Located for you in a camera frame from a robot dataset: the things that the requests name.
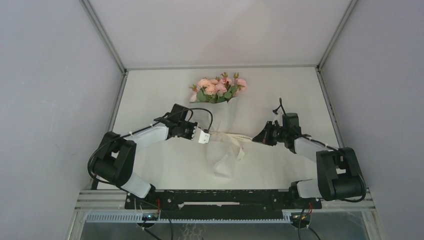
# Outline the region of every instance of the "enclosure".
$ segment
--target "enclosure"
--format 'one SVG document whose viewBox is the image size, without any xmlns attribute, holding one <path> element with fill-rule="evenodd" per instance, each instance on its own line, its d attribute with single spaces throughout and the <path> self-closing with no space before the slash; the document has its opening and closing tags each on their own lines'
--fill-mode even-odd
<svg viewBox="0 0 424 240">
<path fill-rule="evenodd" d="M 88 178 L 105 132 L 127 134 L 174 104 L 195 106 L 189 87 L 224 72 L 248 87 L 231 99 L 233 123 L 215 137 L 256 136 L 281 98 L 302 133 L 355 150 L 365 200 L 318 201 L 305 220 L 322 239 L 420 236 L 421 1 L 1 5 L 2 238 L 148 239 L 136 224 L 145 222 L 168 239 L 171 219 L 174 239 L 296 239 L 291 224 L 302 208 L 288 189 L 315 179 L 317 164 L 282 143 L 238 141 L 243 157 L 227 177 L 211 169 L 207 144 L 174 137 L 141 150 L 133 171 L 170 217 Z"/>
</svg>

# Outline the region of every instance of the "green leaf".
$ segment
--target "green leaf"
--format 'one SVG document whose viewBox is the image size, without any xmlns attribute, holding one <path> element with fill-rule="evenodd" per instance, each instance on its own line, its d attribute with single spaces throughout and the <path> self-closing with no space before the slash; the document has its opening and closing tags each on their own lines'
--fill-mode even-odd
<svg viewBox="0 0 424 240">
<path fill-rule="evenodd" d="M 203 93 L 203 91 L 198 91 L 197 92 L 197 95 L 196 95 L 196 97 L 197 97 L 197 100 L 199 100 L 200 102 L 206 102 L 206 96 L 205 96 L 205 94 Z"/>
<path fill-rule="evenodd" d="M 232 95 L 232 94 L 231 94 L 231 92 L 229 92 L 229 91 L 227 91 L 227 92 L 224 94 L 224 98 L 226 98 L 226 99 L 230 99 L 232 96 L 233 96 L 233 95 Z"/>
<path fill-rule="evenodd" d="M 233 93 L 237 92 L 237 87 L 236 86 L 231 86 L 229 88 L 229 91 L 233 94 Z"/>
<path fill-rule="evenodd" d="M 226 101 L 225 97 L 224 96 L 221 96 L 220 98 L 218 98 L 218 100 L 216 101 L 216 103 L 222 103 L 222 102 L 225 102 L 225 101 Z"/>
</svg>

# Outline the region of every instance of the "white paper wrapping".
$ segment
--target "white paper wrapping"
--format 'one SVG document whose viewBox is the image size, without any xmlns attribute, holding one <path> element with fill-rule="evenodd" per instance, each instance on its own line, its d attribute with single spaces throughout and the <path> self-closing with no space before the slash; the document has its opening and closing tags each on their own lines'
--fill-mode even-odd
<svg viewBox="0 0 424 240">
<path fill-rule="evenodd" d="M 206 162 L 217 177 L 233 178 L 237 161 L 244 157 L 244 150 L 239 140 L 232 134 L 227 134 L 234 123 L 237 114 L 238 98 L 232 98 L 228 102 L 191 103 L 191 108 L 204 108 L 212 112 L 213 122 L 210 127 L 209 143 L 205 146 Z M 199 126 L 207 129 L 211 116 L 206 111 L 197 110 L 192 122 L 198 122 Z"/>
</svg>

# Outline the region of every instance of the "red wire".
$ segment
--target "red wire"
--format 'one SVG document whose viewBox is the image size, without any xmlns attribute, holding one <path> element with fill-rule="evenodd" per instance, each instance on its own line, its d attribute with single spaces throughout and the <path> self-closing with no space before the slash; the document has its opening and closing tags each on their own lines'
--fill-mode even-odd
<svg viewBox="0 0 424 240">
<path fill-rule="evenodd" d="M 312 209 L 314 209 L 313 207 L 312 207 L 312 204 L 311 203 L 309 203 L 309 212 L 307 213 L 307 214 L 312 214 Z"/>
<path fill-rule="evenodd" d="M 158 199 L 158 200 L 156 200 L 156 202 L 157 202 L 157 213 L 156 213 L 156 214 L 158 214 L 158 215 L 159 215 L 159 213 L 161 212 L 161 211 L 159 210 L 159 208 L 161 207 L 161 200 L 160 200 L 160 199 Z"/>
</svg>

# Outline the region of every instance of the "gray wall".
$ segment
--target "gray wall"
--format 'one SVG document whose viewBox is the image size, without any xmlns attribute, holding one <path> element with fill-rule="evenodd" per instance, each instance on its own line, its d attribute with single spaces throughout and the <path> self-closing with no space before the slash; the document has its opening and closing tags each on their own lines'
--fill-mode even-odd
<svg viewBox="0 0 424 240">
<path fill-rule="evenodd" d="M 2 0 L 0 39 L 0 239 L 63 239 L 121 74 L 78 0 Z"/>
<path fill-rule="evenodd" d="M 362 0 L 323 76 L 390 240 L 422 239 L 424 1 Z"/>
</svg>

